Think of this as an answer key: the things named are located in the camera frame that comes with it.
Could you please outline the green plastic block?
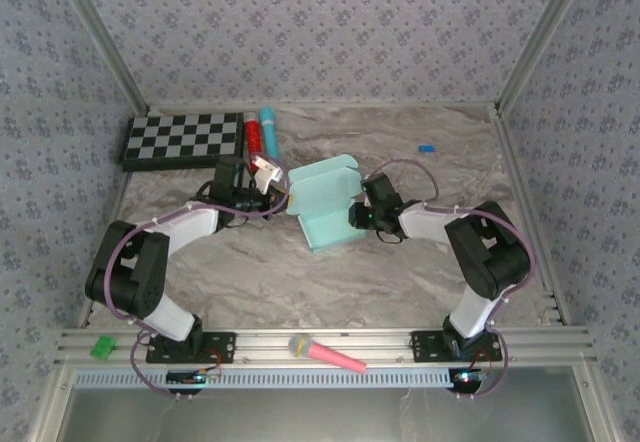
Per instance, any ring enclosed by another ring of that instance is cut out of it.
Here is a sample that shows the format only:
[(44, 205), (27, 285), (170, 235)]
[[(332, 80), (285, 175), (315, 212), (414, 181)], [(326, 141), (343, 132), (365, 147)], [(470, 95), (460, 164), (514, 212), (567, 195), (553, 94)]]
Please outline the green plastic block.
[(101, 335), (91, 348), (89, 355), (97, 360), (105, 361), (109, 358), (116, 347), (116, 339), (110, 336)]

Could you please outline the teal marker pen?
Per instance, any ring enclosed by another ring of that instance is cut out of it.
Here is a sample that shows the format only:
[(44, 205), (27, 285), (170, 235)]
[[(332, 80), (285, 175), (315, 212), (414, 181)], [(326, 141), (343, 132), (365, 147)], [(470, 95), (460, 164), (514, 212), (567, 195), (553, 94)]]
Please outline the teal marker pen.
[(263, 131), (266, 153), (274, 159), (279, 159), (280, 154), (275, 132), (276, 117), (274, 110), (268, 106), (262, 107), (260, 109), (259, 117)]

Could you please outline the aluminium side rail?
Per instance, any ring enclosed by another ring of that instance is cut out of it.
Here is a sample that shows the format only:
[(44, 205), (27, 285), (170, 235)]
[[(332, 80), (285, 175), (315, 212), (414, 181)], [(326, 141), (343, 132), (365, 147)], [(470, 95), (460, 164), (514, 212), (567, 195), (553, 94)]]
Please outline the aluminium side rail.
[[(132, 116), (127, 122), (127, 126), (124, 131), (124, 135), (122, 136), (122, 140), (119, 142), (119, 145), (117, 146), (117, 152), (116, 152), (116, 158), (115, 158), (116, 168), (117, 168), (116, 178), (115, 178), (115, 181), (116, 181), (115, 192), (114, 192), (114, 195), (107, 202), (105, 226), (98, 232), (98, 238), (96, 239), (90, 251), (91, 260), (89, 264), (89, 269), (85, 274), (85, 279), (88, 279), (88, 276), (91, 274), (94, 261), (100, 249), (107, 227), (109, 226), (110, 223), (114, 222), (117, 219), (117, 216), (120, 214), (125, 191), (132, 177), (132, 174), (130, 172), (124, 171), (121, 166), (122, 164), (121, 160), (124, 157), (124, 153), (126, 150), (126, 140), (128, 138), (128, 134), (133, 125), (134, 119), (136, 117), (147, 116), (149, 114), (149, 111), (150, 111), (150, 105), (146, 103), (143, 109), (135, 112), (135, 115)], [(85, 329), (90, 325), (90, 318), (93, 312), (93, 309), (92, 309), (93, 301), (86, 297), (84, 291), (82, 291), (81, 294), (84, 296), (84, 298), (83, 298), (83, 304), (77, 319), (77, 327), (79, 329)]]
[(556, 270), (553, 266), (550, 250), (544, 237), (533, 197), (525, 177), (524, 169), (518, 158), (513, 137), (508, 124), (503, 120), (501, 112), (490, 103), (487, 106), (490, 120), (496, 131), (498, 145), (504, 157), (506, 171), (514, 192), (515, 204), (522, 221), (522, 227), (533, 246), (537, 260), (537, 279), (547, 293), (554, 299), (554, 308), (543, 312), (542, 320), (551, 325), (571, 325), (568, 305), (564, 299)]

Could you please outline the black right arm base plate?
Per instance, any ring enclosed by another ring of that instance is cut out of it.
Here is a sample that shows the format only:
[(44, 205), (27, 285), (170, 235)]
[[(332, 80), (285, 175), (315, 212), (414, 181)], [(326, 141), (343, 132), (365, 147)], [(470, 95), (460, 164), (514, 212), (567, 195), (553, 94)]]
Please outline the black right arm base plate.
[(498, 336), (486, 331), (468, 339), (461, 338), (455, 331), (413, 331), (409, 347), (416, 363), (472, 362), (477, 353), (484, 354), (491, 362), (503, 360)]

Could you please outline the aluminium frame post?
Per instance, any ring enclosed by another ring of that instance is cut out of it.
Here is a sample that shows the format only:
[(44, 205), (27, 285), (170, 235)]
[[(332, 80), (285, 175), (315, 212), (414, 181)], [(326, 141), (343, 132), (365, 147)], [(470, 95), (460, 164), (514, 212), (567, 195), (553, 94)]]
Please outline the aluminium frame post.
[(500, 116), (507, 114), (514, 106), (573, 1), (547, 1), (522, 53), (496, 99), (495, 107)]
[(132, 73), (121, 56), (115, 40), (92, 0), (69, 0), (85, 30), (102, 56), (118, 86), (136, 115), (146, 115), (148, 106)]

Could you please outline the pink toy microphone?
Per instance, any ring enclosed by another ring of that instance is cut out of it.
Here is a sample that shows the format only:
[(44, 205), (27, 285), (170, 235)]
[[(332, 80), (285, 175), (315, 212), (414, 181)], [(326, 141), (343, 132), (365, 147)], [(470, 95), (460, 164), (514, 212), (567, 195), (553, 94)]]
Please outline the pink toy microphone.
[(367, 371), (367, 365), (364, 362), (319, 344), (308, 334), (293, 335), (289, 339), (288, 348), (296, 358), (310, 358), (358, 374), (364, 374)]

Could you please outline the grey metal sheet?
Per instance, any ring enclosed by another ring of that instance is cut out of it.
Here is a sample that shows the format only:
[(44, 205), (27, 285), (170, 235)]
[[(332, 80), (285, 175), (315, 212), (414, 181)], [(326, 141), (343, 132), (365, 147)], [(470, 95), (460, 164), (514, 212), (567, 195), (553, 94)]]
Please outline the grey metal sheet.
[(56, 442), (594, 442), (570, 388), (222, 390), (174, 402), (78, 389)]

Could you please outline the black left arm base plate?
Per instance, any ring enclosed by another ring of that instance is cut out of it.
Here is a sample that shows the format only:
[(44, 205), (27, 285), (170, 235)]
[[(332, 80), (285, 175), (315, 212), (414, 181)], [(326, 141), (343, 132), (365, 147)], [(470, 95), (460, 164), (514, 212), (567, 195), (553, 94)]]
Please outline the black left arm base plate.
[(231, 364), (235, 349), (234, 332), (203, 332), (184, 342), (156, 336), (148, 344), (145, 360), (149, 364), (207, 365), (217, 363), (217, 356), (220, 356), (220, 363)]

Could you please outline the thin aluminium wall rail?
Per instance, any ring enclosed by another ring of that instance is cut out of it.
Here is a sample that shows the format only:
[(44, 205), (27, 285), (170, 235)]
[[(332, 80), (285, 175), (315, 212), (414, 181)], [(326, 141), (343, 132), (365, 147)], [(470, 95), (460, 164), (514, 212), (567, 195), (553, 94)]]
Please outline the thin aluminium wall rail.
[(467, 102), (231, 102), (231, 103), (214, 103), (211, 101), (199, 102), (181, 102), (181, 103), (157, 103), (149, 106), (150, 113), (162, 114), (187, 114), (187, 113), (204, 113), (216, 111), (245, 112), (258, 111), (260, 108), (268, 106), (276, 110), (293, 110), (293, 109), (342, 109), (342, 108), (455, 108), (455, 109), (480, 109), (481, 107), (489, 107), (491, 110), (495, 108), (494, 101), (467, 101)]

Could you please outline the light teal paper box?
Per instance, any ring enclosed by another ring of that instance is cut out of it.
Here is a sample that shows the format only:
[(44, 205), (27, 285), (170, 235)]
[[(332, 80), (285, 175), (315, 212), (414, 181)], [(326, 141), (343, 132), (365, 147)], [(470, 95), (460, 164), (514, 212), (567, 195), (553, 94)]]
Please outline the light teal paper box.
[(291, 189), (286, 213), (298, 219), (312, 253), (353, 242), (366, 235), (349, 222), (355, 198), (362, 192), (358, 162), (339, 155), (289, 172)]

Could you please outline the red glitter tube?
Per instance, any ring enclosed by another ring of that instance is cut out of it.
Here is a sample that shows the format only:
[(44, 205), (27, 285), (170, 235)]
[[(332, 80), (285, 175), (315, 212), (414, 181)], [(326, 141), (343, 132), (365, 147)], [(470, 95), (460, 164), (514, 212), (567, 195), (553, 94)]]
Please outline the red glitter tube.
[(261, 131), (258, 117), (253, 112), (244, 114), (244, 128), (247, 139), (249, 158), (262, 151)]

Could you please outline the black grey chessboard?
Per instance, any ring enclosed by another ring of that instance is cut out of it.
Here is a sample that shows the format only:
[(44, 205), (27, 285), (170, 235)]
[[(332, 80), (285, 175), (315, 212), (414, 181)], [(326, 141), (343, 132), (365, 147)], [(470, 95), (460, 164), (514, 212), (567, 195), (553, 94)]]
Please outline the black grey chessboard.
[(241, 113), (136, 117), (121, 150), (125, 172), (213, 168), (244, 155)]

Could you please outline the long aluminium mounting rail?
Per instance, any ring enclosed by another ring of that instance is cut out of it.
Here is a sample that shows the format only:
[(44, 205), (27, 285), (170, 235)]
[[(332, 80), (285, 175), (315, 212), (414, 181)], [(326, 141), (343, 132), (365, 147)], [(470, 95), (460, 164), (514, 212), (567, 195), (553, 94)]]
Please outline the long aluminium mounting rail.
[[(409, 347), (411, 328), (309, 329), (314, 341), (365, 362), (370, 367), (408, 367), (413, 364)], [(595, 350), (588, 330), (578, 326), (500, 327), (511, 367), (594, 365)], [(237, 329), (235, 368), (316, 367), (310, 359), (296, 358), (288, 349), (295, 329)], [(136, 341), (134, 329), (73, 329), (62, 333), (54, 355), (56, 365), (75, 367), (125, 367)], [(116, 339), (105, 361), (89, 352), (99, 336)]]

